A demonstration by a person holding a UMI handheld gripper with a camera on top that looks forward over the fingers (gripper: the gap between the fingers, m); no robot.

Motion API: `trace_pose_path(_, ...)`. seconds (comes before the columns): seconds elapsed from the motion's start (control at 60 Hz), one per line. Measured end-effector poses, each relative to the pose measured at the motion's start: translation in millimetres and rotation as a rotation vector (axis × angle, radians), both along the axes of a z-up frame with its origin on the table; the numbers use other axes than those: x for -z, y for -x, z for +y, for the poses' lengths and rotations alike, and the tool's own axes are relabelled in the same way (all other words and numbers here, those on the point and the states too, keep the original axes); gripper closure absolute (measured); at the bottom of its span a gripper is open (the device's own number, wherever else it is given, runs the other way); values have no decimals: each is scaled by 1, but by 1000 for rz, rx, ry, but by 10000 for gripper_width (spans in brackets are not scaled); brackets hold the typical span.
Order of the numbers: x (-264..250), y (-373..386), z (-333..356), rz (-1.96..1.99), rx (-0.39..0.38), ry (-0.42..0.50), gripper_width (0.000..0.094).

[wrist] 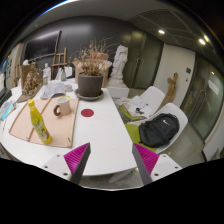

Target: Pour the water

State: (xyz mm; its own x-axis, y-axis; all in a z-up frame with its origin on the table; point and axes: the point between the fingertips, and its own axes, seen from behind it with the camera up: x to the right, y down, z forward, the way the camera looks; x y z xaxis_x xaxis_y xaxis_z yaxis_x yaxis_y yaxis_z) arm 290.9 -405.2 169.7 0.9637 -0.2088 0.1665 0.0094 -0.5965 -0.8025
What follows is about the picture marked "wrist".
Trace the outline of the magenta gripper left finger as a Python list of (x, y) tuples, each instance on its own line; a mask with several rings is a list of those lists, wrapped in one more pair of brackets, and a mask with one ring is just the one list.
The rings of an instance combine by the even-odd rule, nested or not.
[(90, 144), (86, 143), (64, 155), (56, 154), (42, 166), (42, 169), (72, 183), (79, 184), (90, 153)]

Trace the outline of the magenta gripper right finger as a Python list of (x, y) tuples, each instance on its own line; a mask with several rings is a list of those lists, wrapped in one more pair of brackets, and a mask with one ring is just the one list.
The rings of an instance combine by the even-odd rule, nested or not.
[(147, 185), (182, 169), (167, 154), (158, 155), (134, 143), (132, 153), (135, 158), (143, 185)]

